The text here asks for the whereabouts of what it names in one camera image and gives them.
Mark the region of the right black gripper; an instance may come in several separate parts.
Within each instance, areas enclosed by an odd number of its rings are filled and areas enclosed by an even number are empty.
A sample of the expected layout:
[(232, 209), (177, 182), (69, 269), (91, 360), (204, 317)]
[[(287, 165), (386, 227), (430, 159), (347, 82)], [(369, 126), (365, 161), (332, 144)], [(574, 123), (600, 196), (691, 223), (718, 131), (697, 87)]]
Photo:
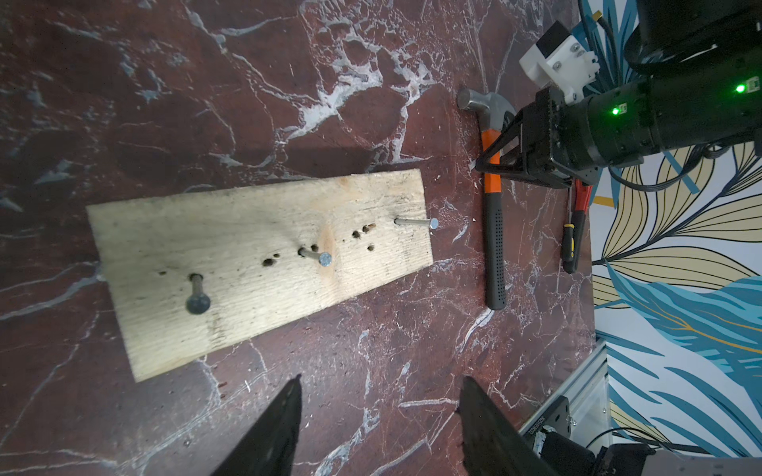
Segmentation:
[[(503, 155), (515, 139), (518, 145)], [(567, 105), (554, 86), (538, 91), (532, 103), (504, 122), (474, 168), (484, 174), (484, 186), (500, 186), (502, 179), (508, 179), (570, 188), (575, 180), (593, 186), (599, 179), (598, 166), (583, 144), (579, 109)]]

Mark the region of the aluminium front frame rail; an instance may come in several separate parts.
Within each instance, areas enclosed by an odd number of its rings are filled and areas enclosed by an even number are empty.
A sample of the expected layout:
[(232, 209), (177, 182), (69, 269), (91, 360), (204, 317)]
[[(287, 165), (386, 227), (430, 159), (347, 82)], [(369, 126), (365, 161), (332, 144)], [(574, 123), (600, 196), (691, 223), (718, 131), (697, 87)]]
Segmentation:
[(551, 394), (539, 410), (544, 410), (555, 398), (567, 397), (570, 401), (570, 440), (586, 446), (595, 436), (612, 428), (608, 377), (607, 348), (605, 342), (599, 339), (593, 353)]

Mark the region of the right steel nail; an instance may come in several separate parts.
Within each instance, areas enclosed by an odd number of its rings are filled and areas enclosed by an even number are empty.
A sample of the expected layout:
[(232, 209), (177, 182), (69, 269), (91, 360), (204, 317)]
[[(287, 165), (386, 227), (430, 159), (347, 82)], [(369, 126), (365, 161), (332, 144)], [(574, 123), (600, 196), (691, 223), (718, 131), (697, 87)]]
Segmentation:
[(394, 223), (398, 226), (424, 226), (430, 230), (436, 230), (439, 228), (439, 221), (436, 218), (430, 219), (411, 219), (396, 217)]

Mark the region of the orange black claw hammer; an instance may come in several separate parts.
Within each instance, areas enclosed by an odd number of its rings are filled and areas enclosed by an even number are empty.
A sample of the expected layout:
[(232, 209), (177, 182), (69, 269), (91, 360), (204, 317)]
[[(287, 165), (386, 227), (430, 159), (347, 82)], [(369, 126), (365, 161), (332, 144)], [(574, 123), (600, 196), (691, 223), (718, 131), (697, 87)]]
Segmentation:
[[(502, 132), (505, 120), (511, 121), (515, 109), (507, 99), (490, 92), (481, 94), (464, 88), (456, 99), (458, 108), (477, 115), (482, 149), (486, 151)], [(498, 175), (484, 174), (482, 200), (484, 254), (486, 269), (486, 305), (492, 311), (506, 306), (503, 258), (502, 182)]]

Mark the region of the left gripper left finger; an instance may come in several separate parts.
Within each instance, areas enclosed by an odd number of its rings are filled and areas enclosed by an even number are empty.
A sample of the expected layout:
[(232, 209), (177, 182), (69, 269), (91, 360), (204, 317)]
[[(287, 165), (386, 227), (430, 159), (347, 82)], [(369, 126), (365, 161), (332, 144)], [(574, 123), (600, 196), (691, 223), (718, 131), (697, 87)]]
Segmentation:
[(212, 475), (292, 474), (303, 410), (301, 375), (289, 380)]

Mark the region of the left steel nail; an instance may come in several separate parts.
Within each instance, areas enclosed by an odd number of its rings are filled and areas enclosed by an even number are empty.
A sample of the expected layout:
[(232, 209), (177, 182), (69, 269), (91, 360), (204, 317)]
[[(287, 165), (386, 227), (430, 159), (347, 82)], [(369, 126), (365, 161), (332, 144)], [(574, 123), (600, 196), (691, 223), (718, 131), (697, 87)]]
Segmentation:
[(192, 293), (186, 300), (186, 310), (191, 315), (203, 315), (212, 305), (212, 300), (204, 292), (204, 276), (193, 273), (190, 274), (189, 281), (192, 285)]

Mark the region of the red pipe wrench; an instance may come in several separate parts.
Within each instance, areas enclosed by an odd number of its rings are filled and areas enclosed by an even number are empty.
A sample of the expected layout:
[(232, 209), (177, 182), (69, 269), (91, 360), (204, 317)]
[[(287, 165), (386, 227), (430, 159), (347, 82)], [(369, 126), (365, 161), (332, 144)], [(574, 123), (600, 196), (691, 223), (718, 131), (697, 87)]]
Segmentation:
[(593, 200), (593, 186), (585, 184), (581, 180), (575, 180), (575, 208), (574, 212), (587, 214)]

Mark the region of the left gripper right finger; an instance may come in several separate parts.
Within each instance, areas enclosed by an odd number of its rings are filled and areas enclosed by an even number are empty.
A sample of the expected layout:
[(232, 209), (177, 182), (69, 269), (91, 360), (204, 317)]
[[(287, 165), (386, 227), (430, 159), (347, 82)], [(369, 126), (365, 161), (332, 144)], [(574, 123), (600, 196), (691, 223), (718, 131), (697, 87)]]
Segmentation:
[(464, 378), (456, 413), (468, 475), (529, 475), (532, 465), (517, 430), (472, 377)]

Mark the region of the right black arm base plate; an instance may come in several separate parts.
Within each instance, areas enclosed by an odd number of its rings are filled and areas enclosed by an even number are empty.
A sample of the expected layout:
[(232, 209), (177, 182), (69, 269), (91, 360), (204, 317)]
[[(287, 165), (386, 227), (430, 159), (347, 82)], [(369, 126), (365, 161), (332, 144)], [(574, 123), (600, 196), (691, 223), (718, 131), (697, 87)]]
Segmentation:
[(524, 440), (533, 442), (541, 430), (548, 428), (559, 432), (565, 438), (571, 437), (570, 401), (567, 397), (561, 396), (549, 402), (544, 410), (539, 410), (539, 413), (523, 426), (520, 434)]

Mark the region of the middle steel nail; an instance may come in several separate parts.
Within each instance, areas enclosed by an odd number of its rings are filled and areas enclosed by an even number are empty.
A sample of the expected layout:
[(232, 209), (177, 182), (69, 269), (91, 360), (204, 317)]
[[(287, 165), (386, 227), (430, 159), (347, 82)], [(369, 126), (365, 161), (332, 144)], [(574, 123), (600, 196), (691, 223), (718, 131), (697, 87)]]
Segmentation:
[(317, 261), (321, 267), (329, 267), (333, 263), (333, 257), (327, 252), (319, 252), (302, 247), (298, 250), (298, 254), (303, 258)]

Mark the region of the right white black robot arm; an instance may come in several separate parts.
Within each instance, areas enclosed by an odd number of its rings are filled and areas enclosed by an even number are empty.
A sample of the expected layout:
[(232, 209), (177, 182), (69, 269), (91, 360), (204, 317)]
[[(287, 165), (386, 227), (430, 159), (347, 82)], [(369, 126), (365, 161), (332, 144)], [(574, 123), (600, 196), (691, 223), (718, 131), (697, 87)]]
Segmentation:
[(478, 172), (547, 188), (596, 184), (607, 168), (688, 146), (761, 138), (761, 5), (640, 1), (621, 57), (634, 79), (585, 95), (600, 65), (553, 25), (521, 59), (538, 85), (476, 160)]

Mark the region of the steel nail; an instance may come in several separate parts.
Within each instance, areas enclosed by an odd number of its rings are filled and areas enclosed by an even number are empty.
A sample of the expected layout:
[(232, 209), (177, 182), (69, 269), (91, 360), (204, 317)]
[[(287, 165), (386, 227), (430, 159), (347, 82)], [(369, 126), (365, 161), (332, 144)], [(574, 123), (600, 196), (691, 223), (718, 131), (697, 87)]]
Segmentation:
[(333, 257), (327, 252), (319, 252), (302, 247), (298, 250), (298, 254), (303, 258), (317, 261), (321, 267), (329, 267), (333, 263)]
[(212, 300), (204, 292), (204, 276), (193, 273), (190, 274), (189, 281), (192, 285), (192, 293), (186, 300), (186, 310), (191, 315), (203, 315), (212, 305)]
[(430, 219), (411, 219), (396, 217), (394, 223), (398, 226), (424, 226), (430, 230), (436, 230), (439, 228), (439, 221), (436, 218)]

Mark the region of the light wooden board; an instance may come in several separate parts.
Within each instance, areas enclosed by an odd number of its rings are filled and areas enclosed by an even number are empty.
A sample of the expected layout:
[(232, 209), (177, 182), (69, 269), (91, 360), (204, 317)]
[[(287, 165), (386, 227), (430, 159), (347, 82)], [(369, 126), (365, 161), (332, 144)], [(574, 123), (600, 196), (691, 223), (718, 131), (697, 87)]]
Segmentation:
[[(429, 267), (428, 229), (394, 223), (426, 214), (417, 170), (87, 208), (139, 382)], [(186, 310), (193, 273), (212, 300), (203, 315)]]

